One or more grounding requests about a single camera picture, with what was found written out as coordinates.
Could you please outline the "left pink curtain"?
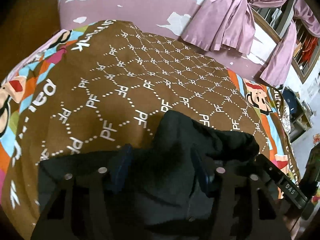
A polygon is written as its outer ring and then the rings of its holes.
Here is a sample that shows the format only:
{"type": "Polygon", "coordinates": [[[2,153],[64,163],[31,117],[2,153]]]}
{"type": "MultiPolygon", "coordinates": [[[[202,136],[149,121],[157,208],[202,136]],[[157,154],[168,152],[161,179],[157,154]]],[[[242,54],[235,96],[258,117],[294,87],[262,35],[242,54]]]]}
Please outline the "left pink curtain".
{"type": "Polygon", "coordinates": [[[204,51],[228,46],[249,54],[254,34],[253,12],[247,0],[205,0],[181,38],[204,51]]]}

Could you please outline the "right pink curtain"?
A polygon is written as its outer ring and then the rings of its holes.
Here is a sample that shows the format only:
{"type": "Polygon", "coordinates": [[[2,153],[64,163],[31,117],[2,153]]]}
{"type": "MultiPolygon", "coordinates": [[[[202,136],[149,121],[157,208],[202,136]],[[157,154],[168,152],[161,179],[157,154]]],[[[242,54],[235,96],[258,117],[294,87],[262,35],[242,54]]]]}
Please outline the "right pink curtain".
{"type": "MultiPolygon", "coordinates": [[[[275,8],[283,5],[287,0],[250,0],[251,5],[257,8],[275,8]]],[[[319,0],[296,0],[293,6],[293,18],[302,21],[308,32],[319,37],[319,0]]],[[[293,21],[276,45],[267,67],[260,78],[271,86],[282,85],[288,75],[293,52],[296,45],[297,31],[293,21]]]]}

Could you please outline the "wooden headboard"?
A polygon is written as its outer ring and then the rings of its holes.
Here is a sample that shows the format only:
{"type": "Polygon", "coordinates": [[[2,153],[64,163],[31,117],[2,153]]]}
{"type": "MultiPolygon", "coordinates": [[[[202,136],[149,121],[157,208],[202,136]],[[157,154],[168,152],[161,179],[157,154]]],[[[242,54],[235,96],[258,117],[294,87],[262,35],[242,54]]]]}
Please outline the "wooden headboard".
{"type": "Polygon", "coordinates": [[[59,30],[57,0],[1,0],[1,80],[59,30]]]}

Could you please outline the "pink curtain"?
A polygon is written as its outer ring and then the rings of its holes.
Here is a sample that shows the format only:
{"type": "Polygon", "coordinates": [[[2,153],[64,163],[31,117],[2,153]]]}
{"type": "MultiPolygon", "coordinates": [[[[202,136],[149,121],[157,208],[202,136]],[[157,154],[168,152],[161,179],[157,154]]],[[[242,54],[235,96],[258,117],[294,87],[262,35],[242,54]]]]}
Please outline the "pink curtain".
{"type": "MultiPolygon", "coordinates": [[[[287,0],[250,0],[251,5],[257,8],[275,8],[283,5],[287,0]]],[[[302,21],[308,32],[319,37],[319,0],[296,0],[293,6],[293,18],[302,21]]],[[[271,86],[282,85],[288,75],[293,52],[296,45],[297,31],[293,21],[276,45],[267,67],[260,78],[271,86]]]]}
{"type": "Polygon", "coordinates": [[[253,12],[247,0],[205,0],[181,38],[204,51],[228,46],[249,54],[254,34],[253,12]]]}

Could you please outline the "black garment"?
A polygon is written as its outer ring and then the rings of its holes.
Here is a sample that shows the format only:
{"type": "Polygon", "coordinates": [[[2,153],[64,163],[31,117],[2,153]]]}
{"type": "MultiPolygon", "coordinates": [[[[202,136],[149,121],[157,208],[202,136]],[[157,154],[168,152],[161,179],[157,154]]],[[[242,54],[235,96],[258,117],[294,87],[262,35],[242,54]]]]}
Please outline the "black garment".
{"type": "Polygon", "coordinates": [[[117,215],[151,226],[209,217],[213,199],[200,188],[192,153],[246,163],[259,152],[253,135],[209,128],[177,111],[165,113],[148,148],[132,148],[117,215]]]}

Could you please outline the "wooden shelf unit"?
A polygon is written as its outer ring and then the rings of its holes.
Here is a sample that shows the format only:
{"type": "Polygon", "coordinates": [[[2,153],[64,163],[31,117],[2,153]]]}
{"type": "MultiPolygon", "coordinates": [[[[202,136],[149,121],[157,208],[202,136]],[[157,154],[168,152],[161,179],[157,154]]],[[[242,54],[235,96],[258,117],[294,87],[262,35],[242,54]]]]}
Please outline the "wooden shelf unit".
{"type": "MultiPolygon", "coordinates": [[[[284,89],[293,91],[289,87],[285,87],[284,89]]],[[[297,93],[294,92],[294,94],[296,95],[298,109],[296,114],[290,114],[291,130],[289,132],[289,138],[291,142],[296,141],[305,132],[312,128],[311,117],[313,116],[313,111],[309,104],[305,101],[301,101],[297,93]]]]}

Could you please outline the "brown patterned bed cover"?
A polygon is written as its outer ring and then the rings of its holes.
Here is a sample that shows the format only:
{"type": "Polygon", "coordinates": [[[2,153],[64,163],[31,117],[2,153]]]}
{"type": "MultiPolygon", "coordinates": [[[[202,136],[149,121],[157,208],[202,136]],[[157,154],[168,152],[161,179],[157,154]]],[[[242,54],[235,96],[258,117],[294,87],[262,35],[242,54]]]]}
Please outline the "brown patterned bed cover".
{"type": "Polygon", "coordinates": [[[1,86],[1,206],[24,238],[39,218],[39,163],[148,145],[169,110],[254,135],[260,152],[300,179],[284,100],[172,38],[105,20],[62,30],[1,86]]]}

